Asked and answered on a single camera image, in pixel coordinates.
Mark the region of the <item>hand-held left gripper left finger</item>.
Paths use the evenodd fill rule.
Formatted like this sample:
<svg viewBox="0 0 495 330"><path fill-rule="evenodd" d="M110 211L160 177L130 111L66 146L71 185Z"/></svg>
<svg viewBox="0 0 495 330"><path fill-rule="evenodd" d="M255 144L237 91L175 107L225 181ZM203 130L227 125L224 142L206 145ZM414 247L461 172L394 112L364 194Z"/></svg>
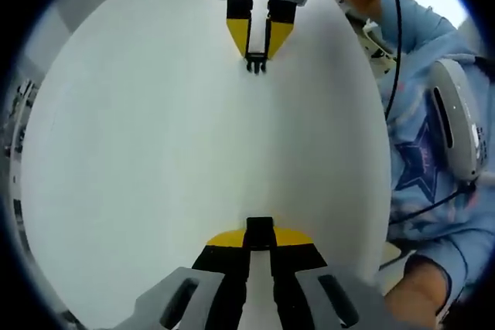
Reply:
<svg viewBox="0 0 495 330"><path fill-rule="evenodd" d="M247 298L246 229L207 241L192 267L178 267L138 296L116 329L237 329Z"/></svg>

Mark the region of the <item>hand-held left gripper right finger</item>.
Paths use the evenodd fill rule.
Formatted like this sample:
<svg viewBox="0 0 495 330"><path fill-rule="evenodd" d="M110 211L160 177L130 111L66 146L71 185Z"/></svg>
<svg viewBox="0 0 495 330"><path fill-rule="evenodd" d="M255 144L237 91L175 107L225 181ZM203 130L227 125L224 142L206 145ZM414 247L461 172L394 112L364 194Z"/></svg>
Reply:
<svg viewBox="0 0 495 330"><path fill-rule="evenodd" d="M274 227L273 296L284 329L347 329L360 320L335 274L302 232Z"/></svg>

